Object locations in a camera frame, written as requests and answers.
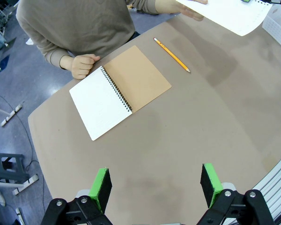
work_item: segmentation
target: blue floor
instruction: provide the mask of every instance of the blue floor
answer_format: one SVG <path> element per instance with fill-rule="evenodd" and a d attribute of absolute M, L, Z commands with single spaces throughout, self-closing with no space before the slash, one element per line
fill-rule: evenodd
<path fill-rule="evenodd" d="M 136 30 L 143 33 L 173 15 L 146 15 L 132 11 L 131 16 Z M 37 160 L 35 150 L 30 145 L 25 132 L 26 129 L 31 139 L 27 118 L 40 104 L 72 80 L 72 75 L 68 71 L 58 69 L 45 62 L 36 46 L 25 44 L 28 36 L 19 26 L 15 15 L 11 15 L 8 21 L 5 38 L 7 41 L 16 39 L 10 49 L 5 52 L 0 51 L 0 60 L 9 56 L 7 67 L 0 72 L 0 95 L 12 107 L 22 104 L 23 108 L 17 114 L 18 118 L 14 117 L 5 127 L 0 127 L 0 153 L 23 154 L 25 156 L 23 164 L 27 166 L 31 159 Z M 1 97 L 0 108 L 8 112 L 11 111 L 11 108 Z M 0 114 L 0 123 L 4 118 L 5 116 Z M 3 225 L 10 225 L 14 222 L 16 219 L 14 209 L 18 207 L 21 209 L 27 225 L 41 223 L 44 207 L 47 208 L 52 197 L 46 183 L 44 183 L 39 164 L 32 163 L 28 173 L 30 176 L 38 174 L 40 180 L 18 196 L 12 195 L 12 188 L 0 188 L 7 202 L 6 207 L 0 206 L 0 222 Z"/>

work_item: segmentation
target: beige sweater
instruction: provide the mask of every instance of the beige sweater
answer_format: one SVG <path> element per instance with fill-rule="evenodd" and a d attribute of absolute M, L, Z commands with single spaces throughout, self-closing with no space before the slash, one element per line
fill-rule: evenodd
<path fill-rule="evenodd" d="M 155 0 L 20 0 L 16 17 L 45 59 L 93 53 L 101 58 L 135 32 L 126 4 L 156 13 Z"/>

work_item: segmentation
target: spiral binding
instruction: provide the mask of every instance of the spiral binding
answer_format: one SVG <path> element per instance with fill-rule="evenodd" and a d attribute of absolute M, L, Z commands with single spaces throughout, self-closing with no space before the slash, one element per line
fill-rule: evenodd
<path fill-rule="evenodd" d="M 114 91 L 116 92 L 118 98 L 121 100 L 121 102 L 123 103 L 123 105 L 125 106 L 125 108 L 128 111 L 132 111 L 131 106 L 129 105 L 129 103 L 126 101 L 126 99 L 124 98 L 123 94 L 121 93 L 120 89 L 117 87 L 117 85 L 115 84 L 115 82 L 112 80 L 112 78 L 109 76 L 108 72 L 105 70 L 104 67 L 100 67 L 102 73 L 104 74 L 105 78 L 108 80 L 109 84 L 112 86 L 112 88 L 114 89 Z"/>

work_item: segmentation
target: white paper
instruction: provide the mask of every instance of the white paper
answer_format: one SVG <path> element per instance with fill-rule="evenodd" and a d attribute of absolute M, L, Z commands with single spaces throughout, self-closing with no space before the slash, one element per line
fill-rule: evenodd
<path fill-rule="evenodd" d="M 261 0 L 208 0 L 207 5 L 191 0 L 176 1 L 240 36 L 255 30 L 272 7 Z"/>
<path fill-rule="evenodd" d="M 101 67 L 75 85 L 70 94 L 93 141 L 132 114 L 121 102 Z"/>

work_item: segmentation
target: pencil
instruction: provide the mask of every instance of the pencil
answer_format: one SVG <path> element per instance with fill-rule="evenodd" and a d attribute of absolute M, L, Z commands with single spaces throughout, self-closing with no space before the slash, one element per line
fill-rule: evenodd
<path fill-rule="evenodd" d="M 173 57 L 174 60 L 176 60 L 177 63 L 180 64 L 180 66 L 182 66 L 187 72 L 190 73 L 189 68 L 187 68 L 187 66 L 184 65 L 184 63 L 181 62 L 181 60 L 178 59 L 178 58 L 176 57 L 176 55 L 174 55 L 166 46 L 164 46 L 159 40 L 157 40 L 157 38 L 154 38 L 154 40 L 161 46 L 161 48 L 163 48 L 168 54 L 170 54 L 170 56 Z"/>

